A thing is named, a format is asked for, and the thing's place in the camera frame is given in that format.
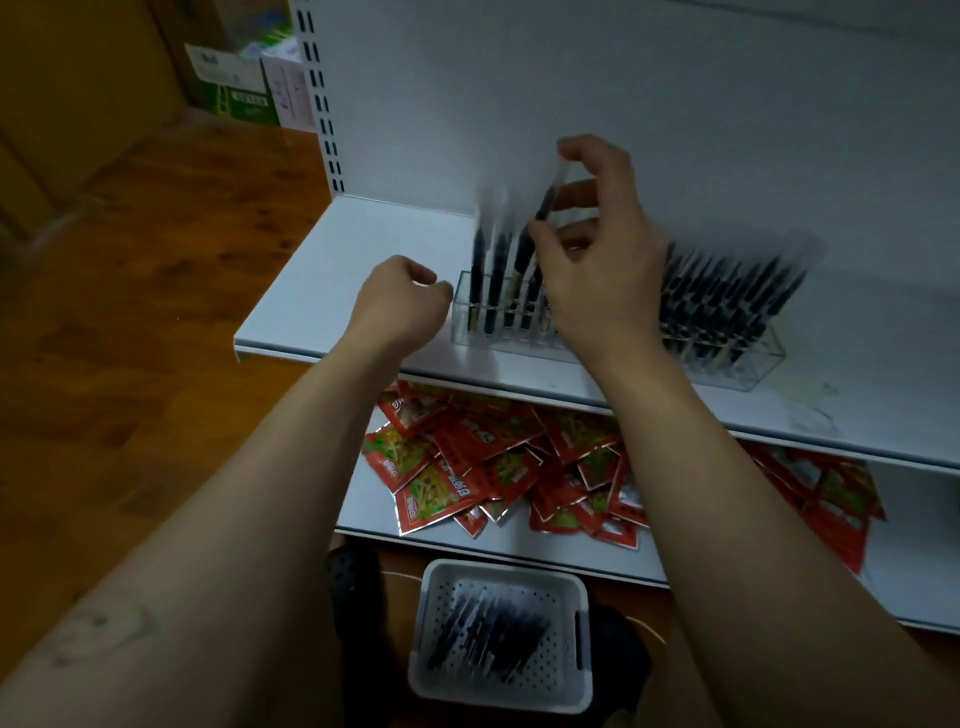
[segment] lower shelf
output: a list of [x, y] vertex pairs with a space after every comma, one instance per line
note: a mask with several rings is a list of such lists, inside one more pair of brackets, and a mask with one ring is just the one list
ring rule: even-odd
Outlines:
[[[383, 423], [374, 413], [371, 429]], [[960, 634], [960, 478], [884, 464], [871, 470], [889, 521], [873, 523], [862, 583], [903, 624]], [[477, 539], [450, 519], [399, 538], [393, 501], [362, 457], [337, 530], [667, 587], [650, 531], [641, 530], [639, 551], [603, 544], [583, 533], [533, 533], [525, 503], [499, 526], [489, 523]]]

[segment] pen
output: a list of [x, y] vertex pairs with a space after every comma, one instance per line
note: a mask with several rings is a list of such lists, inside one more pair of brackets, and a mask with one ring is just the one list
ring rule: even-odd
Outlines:
[[[553, 183], [550, 184], [546, 193], [543, 195], [543, 199], [540, 201], [540, 207], [537, 209], [537, 214], [534, 215], [535, 220], [546, 220], [547, 217], [549, 217], [550, 211], [553, 209], [553, 203], [557, 199], [557, 191], [566, 179], [566, 171], [568, 168], [569, 163], [561, 160], [557, 167], [557, 173], [554, 175]], [[534, 256], [534, 250], [534, 239], [530, 236], [528, 227], [524, 225], [523, 230], [520, 232], [519, 239], [516, 242], [514, 274], [511, 276], [510, 283], [507, 285], [505, 301], [508, 302], [510, 308], [503, 315], [503, 326], [505, 328], [510, 328], [514, 325], [514, 315], [516, 314], [516, 307], [519, 304], [517, 297], [520, 294], [523, 277], [527, 275], [527, 268], [530, 267], [530, 261]], [[535, 300], [536, 297], [531, 298], [528, 292], [526, 297], [527, 303]]]

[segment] hand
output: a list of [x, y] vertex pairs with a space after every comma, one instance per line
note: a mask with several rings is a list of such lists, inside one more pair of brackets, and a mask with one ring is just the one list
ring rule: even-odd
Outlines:
[[587, 134], [562, 139], [557, 151], [581, 161], [594, 179], [561, 187], [554, 209], [598, 207], [600, 217], [558, 231], [533, 221], [529, 230], [557, 331], [596, 376], [608, 360], [637, 348], [663, 352], [666, 240], [643, 213], [624, 150]]
[[372, 348], [399, 367], [432, 339], [446, 320], [453, 286], [403, 255], [376, 266], [357, 294], [344, 339]]

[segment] box label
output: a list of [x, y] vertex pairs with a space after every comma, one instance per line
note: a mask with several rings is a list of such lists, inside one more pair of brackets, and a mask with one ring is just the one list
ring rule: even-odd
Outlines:
[[226, 85], [254, 93], [266, 93], [259, 59], [241, 58], [212, 48], [184, 43], [197, 78], [209, 84]]

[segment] finger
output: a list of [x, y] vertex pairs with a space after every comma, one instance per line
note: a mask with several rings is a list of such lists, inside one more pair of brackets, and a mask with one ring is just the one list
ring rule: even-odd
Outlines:
[[565, 248], [583, 248], [596, 239], [599, 229], [599, 218], [591, 217], [587, 220], [578, 220], [575, 223], [564, 225], [557, 230], [557, 235]]
[[558, 141], [557, 152], [564, 159], [582, 162], [596, 178], [597, 206], [601, 210], [639, 207], [634, 167], [625, 150], [599, 136], [582, 134]]
[[447, 280], [441, 280], [439, 283], [430, 286], [433, 295], [440, 299], [444, 304], [444, 309], [450, 306], [453, 301], [453, 286]]
[[553, 208], [562, 210], [571, 207], [597, 207], [596, 180], [571, 182], [557, 190], [557, 199], [553, 201]]
[[415, 283], [423, 283], [423, 285], [432, 285], [437, 282], [437, 274], [427, 268], [425, 265], [420, 265], [415, 260], [411, 260], [406, 255], [394, 255], [387, 262], [393, 262], [394, 264], [401, 265], [403, 270], [406, 271], [407, 275]]
[[537, 263], [543, 271], [543, 278], [549, 285], [552, 279], [564, 273], [570, 260], [566, 256], [560, 236], [549, 225], [539, 220], [531, 220], [527, 224], [527, 230], [530, 232], [530, 237], [534, 239], [534, 245], [537, 246]]

